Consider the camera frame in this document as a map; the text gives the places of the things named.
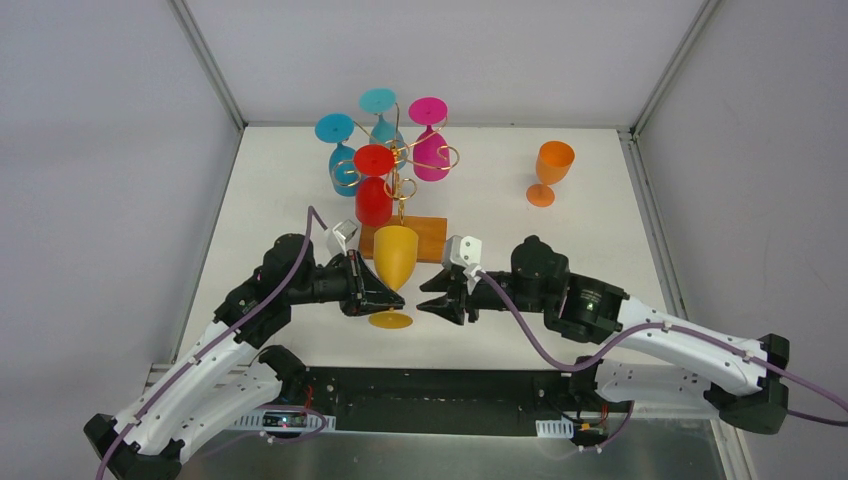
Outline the orange wine glass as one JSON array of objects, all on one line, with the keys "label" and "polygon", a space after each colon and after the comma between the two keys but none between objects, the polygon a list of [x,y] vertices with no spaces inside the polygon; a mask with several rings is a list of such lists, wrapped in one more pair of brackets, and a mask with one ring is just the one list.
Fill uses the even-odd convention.
[{"label": "orange wine glass", "polygon": [[537,182],[526,190],[527,201],[540,208],[551,206],[556,199],[553,186],[565,178],[575,158],[575,151],[568,143],[548,141],[542,144],[535,164]]}]

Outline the magenta wine glass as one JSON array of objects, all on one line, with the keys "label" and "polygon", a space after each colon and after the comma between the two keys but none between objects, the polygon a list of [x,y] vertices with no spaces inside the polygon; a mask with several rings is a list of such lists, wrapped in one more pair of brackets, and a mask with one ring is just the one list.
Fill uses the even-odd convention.
[{"label": "magenta wine glass", "polygon": [[444,179],[451,165],[447,141],[436,131],[448,117],[447,104],[438,97],[422,97],[409,107],[412,122],[425,127],[412,148],[413,170],[422,181],[438,182]]}]

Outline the yellow wine glass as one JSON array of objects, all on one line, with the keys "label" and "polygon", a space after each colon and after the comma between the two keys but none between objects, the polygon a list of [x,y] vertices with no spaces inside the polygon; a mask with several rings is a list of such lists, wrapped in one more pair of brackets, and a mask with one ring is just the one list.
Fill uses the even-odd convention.
[{"label": "yellow wine glass", "polygon": [[[373,260],[381,281],[394,291],[399,291],[411,277],[418,255],[418,234],[403,225],[384,226],[376,231],[373,243]],[[373,314],[369,323],[382,329],[404,329],[413,324],[413,318],[402,312],[402,307]]]}]

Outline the blue wine glass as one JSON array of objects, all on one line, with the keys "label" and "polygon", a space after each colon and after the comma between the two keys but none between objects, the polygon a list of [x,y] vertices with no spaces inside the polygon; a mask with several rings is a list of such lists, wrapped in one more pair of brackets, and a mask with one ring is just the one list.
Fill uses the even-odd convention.
[{"label": "blue wine glass", "polygon": [[318,140],[335,146],[329,156],[328,174],[335,192],[348,198],[356,195],[361,179],[353,163],[356,150],[346,144],[354,129],[353,119],[344,113],[325,115],[314,127]]}]

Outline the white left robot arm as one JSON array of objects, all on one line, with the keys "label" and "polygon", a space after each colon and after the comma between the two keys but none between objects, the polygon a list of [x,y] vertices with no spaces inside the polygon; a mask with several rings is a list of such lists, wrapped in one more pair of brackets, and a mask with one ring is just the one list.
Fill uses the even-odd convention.
[{"label": "white left robot arm", "polygon": [[268,340],[297,305],[336,302],[348,317],[401,309],[405,301],[359,252],[314,261],[303,234],[279,237],[260,266],[215,310],[195,345],[149,390],[115,415],[96,414],[84,433],[100,458],[96,478],[174,479],[209,440],[255,408],[297,402],[306,367]]}]

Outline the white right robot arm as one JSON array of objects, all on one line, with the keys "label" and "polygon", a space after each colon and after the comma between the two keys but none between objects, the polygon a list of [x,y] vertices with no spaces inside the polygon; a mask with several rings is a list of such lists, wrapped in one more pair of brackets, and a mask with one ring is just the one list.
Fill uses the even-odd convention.
[{"label": "white right robot arm", "polygon": [[782,427],[788,388],[778,372],[788,363],[785,338],[734,337],[664,313],[620,287],[571,272],[568,258],[536,235],[513,249],[506,271],[485,270],[481,252],[474,237],[450,238],[441,271],[420,287],[437,296],[418,310],[456,325],[477,321],[484,310],[539,314],[545,328],[564,339],[599,346],[596,354],[565,364],[519,322],[534,350],[568,374],[576,407],[671,404],[714,412],[755,434],[774,435]]}]

